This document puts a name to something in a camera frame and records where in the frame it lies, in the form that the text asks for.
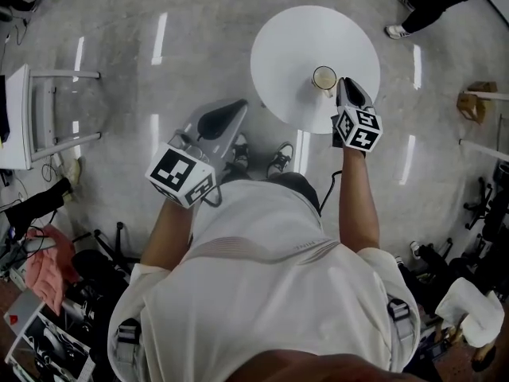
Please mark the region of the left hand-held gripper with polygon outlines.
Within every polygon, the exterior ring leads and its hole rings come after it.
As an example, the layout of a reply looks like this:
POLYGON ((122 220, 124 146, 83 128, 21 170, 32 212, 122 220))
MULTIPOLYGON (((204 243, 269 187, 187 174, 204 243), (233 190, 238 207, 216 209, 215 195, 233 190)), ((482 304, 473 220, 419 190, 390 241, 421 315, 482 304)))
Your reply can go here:
POLYGON ((162 142, 145 177, 173 203, 222 203, 217 170, 222 168, 247 114, 245 99, 220 99, 198 107, 169 142, 162 142))

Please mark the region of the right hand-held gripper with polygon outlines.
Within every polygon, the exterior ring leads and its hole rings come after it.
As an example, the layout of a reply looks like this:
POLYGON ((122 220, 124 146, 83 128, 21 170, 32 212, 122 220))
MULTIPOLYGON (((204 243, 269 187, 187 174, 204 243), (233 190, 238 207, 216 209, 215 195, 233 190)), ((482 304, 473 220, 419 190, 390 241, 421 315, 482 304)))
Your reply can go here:
POLYGON ((356 150, 373 151, 383 134, 382 120, 373 109, 371 97, 350 77, 338 79, 336 108, 338 120, 333 126, 343 144, 356 150))

